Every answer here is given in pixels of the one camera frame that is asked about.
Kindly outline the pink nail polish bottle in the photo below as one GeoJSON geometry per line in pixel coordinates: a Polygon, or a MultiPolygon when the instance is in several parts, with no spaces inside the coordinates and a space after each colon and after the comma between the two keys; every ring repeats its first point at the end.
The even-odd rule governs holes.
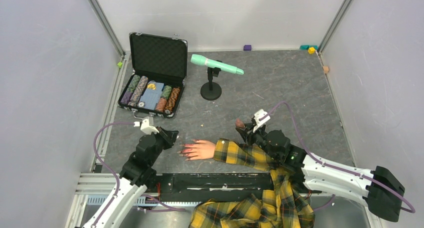
{"type": "Polygon", "coordinates": [[[235,127],[236,128],[244,129],[245,128],[245,124],[239,118],[237,118],[235,120],[235,127]]]}

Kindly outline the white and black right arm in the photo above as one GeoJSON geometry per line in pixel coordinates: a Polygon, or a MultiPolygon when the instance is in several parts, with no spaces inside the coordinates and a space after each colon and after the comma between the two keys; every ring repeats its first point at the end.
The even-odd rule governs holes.
{"type": "Polygon", "coordinates": [[[236,130],[244,142],[257,145],[276,167],[288,171],[293,191],[329,193],[357,202],[381,219],[399,221],[405,187],[387,168],[357,168],[307,153],[281,130],[266,132],[264,127],[254,129],[251,123],[236,130]]]}

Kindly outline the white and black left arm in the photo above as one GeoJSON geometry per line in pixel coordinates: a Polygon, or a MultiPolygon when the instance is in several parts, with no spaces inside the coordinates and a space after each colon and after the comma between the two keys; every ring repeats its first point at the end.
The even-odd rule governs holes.
{"type": "Polygon", "coordinates": [[[179,131],[150,126],[124,163],[120,173],[111,171],[115,185],[96,213],[82,228],[118,228],[136,201],[157,186],[157,172],[153,169],[159,155],[173,147],[179,131]]]}

